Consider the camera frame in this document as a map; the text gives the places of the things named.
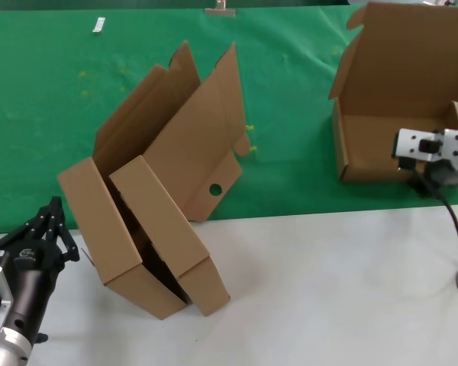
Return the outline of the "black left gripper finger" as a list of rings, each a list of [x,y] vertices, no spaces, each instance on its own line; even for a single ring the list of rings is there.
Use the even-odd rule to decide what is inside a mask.
[[[24,249],[46,241],[56,244],[62,229],[62,200],[53,196],[48,205],[17,229],[0,239],[0,250]]]
[[[66,252],[63,253],[64,262],[78,262],[79,261],[79,249],[76,245],[73,236],[70,231],[67,229],[64,223],[58,223],[54,230],[55,239],[60,238],[63,242]]]

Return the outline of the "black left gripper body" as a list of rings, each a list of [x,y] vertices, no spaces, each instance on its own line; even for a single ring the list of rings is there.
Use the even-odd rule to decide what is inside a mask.
[[[58,275],[65,267],[63,253],[55,240],[45,239],[23,239],[7,251],[16,279],[5,327],[36,338]]]

